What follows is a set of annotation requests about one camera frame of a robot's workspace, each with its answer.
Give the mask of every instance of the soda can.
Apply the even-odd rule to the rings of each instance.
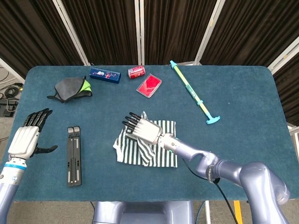
[[[131,78],[131,79],[137,78],[139,76],[144,76],[145,68],[142,65],[131,68],[128,70],[128,75],[129,75],[129,78]]]

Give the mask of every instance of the black cable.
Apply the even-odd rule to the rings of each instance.
[[[222,191],[222,189],[220,188],[220,186],[219,186],[217,183],[215,183],[215,185],[216,185],[216,187],[218,188],[218,190],[220,191],[220,193],[222,194],[222,196],[224,197],[224,200],[225,200],[226,204],[228,205],[228,208],[229,208],[229,210],[230,210],[230,213],[232,213],[232,216],[233,216],[233,218],[234,218],[235,223],[238,224],[237,218],[235,217],[234,211],[233,211],[232,207],[230,206],[230,204],[229,204],[229,202],[228,202],[228,199],[226,198],[226,196],[225,196],[225,194],[223,193],[223,191]]]
[[[93,207],[93,220],[94,220],[95,207],[92,202],[90,202],[90,204],[92,204],[92,207]]]
[[[16,109],[14,109],[14,110],[11,111],[11,110],[8,109],[8,101],[9,101],[9,100],[15,100],[15,101],[18,101],[19,99],[16,98],[16,96],[19,94],[19,92],[20,92],[20,88],[22,88],[22,87],[23,87],[23,84],[22,84],[22,83],[14,83],[14,84],[5,86],[5,87],[3,87],[2,89],[0,89],[0,91],[6,89],[6,90],[4,91],[4,94],[3,94],[3,93],[0,93],[0,100],[5,99],[5,100],[7,101],[7,107],[6,107],[6,110],[7,110],[8,112],[14,112],[14,111],[16,110]]]
[[[17,96],[20,92],[20,89],[16,86],[10,86],[8,87],[5,92],[4,92],[4,96],[6,97],[6,99],[16,99],[15,96]]]
[[[9,75],[9,71],[7,72],[7,75],[5,76],[5,78],[2,79],[2,80],[0,80],[0,82],[2,82],[3,80],[5,80],[8,77],[8,75]]]
[[[198,223],[198,218],[199,218],[199,216],[200,216],[200,212],[201,212],[201,210],[202,210],[202,208],[204,207],[205,204],[206,204],[206,201],[204,201],[204,202],[201,204],[201,206],[200,206],[200,208],[199,208],[199,210],[198,210],[198,212],[197,212],[197,216],[196,216],[195,224]]]
[[[200,179],[202,179],[202,180],[207,181],[207,179],[202,178],[201,176],[199,176],[199,175],[197,175],[196,173],[194,173],[193,170],[191,170],[191,168],[189,167],[188,163],[187,163],[184,159],[182,159],[182,160],[183,160],[184,164],[187,166],[188,170],[189,170],[193,175],[197,176],[198,178],[200,178]]]
[[[8,140],[8,137],[0,139],[0,142]]]
[[[197,175],[196,173],[194,173],[193,170],[191,170],[191,168],[189,167],[189,165],[187,164],[187,162],[186,162],[184,159],[183,159],[183,162],[184,162],[184,164],[187,166],[188,170],[190,170],[190,172],[191,172],[193,175],[197,176],[198,178],[200,178],[200,179],[202,179],[202,180],[207,181],[207,179],[202,178],[201,176],[199,176],[199,175]],[[222,196],[223,196],[223,198],[224,198],[226,204],[228,205],[228,208],[229,208],[229,210],[230,210],[230,213],[232,214],[232,216],[233,216],[233,218],[234,218],[235,223],[238,224],[238,221],[237,221],[237,219],[236,219],[236,217],[235,217],[234,211],[233,211],[232,207],[230,206],[230,204],[229,204],[229,202],[228,202],[228,199],[226,198],[226,196],[225,196],[225,194],[223,193],[222,189],[220,188],[220,186],[218,185],[218,183],[216,183],[216,182],[213,182],[213,183],[216,185],[216,187],[218,188],[218,190],[219,190],[220,193],[222,194]]]

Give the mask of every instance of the blue table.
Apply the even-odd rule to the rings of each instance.
[[[286,126],[273,77],[260,66],[179,66],[190,85],[220,121],[207,125],[170,66],[145,66],[162,79],[149,99],[136,92],[144,77],[129,79],[132,66],[99,66],[121,72],[119,84],[90,79],[91,67],[37,66],[27,75],[14,120],[10,144],[28,114],[50,108],[39,138],[40,147],[58,145],[50,154],[28,160],[17,201],[180,201],[222,199],[212,184],[193,176],[178,160],[178,168],[146,168],[116,161],[112,145],[129,112],[146,111],[149,119],[177,122],[177,137],[188,144],[213,151],[222,159],[244,164],[262,161],[299,197],[299,165]],[[47,99],[64,77],[83,77],[93,96],[61,104]],[[67,127],[80,126],[82,185],[66,184]],[[198,159],[191,163],[195,167]],[[242,188],[220,182],[228,199],[246,199]]]

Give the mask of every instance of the floor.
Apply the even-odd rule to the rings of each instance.
[[[0,68],[0,80],[7,71]],[[0,84],[0,89],[13,84],[17,80]],[[0,139],[10,135],[14,118],[0,118]],[[0,158],[6,149],[7,140],[0,142]],[[194,202],[194,215],[197,214],[202,202]],[[298,224],[299,200],[290,200],[282,206],[283,213],[290,224]],[[250,224],[251,213],[249,205],[241,202],[243,224]],[[234,220],[225,201],[210,201],[210,214],[212,224],[233,224]],[[14,202],[11,206],[7,224],[90,224],[93,218],[93,208],[89,202]],[[199,224],[206,223],[205,209],[202,210]]]

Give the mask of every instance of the striped cloth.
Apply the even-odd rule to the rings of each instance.
[[[176,122],[169,120],[152,121],[162,127],[163,133],[172,133],[176,136]],[[145,167],[178,167],[177,156],[161,148],[159,145],[148,145],[141,139],[131,135],[125,126],[116,139],[113,148],[116,149],[117,161]]]

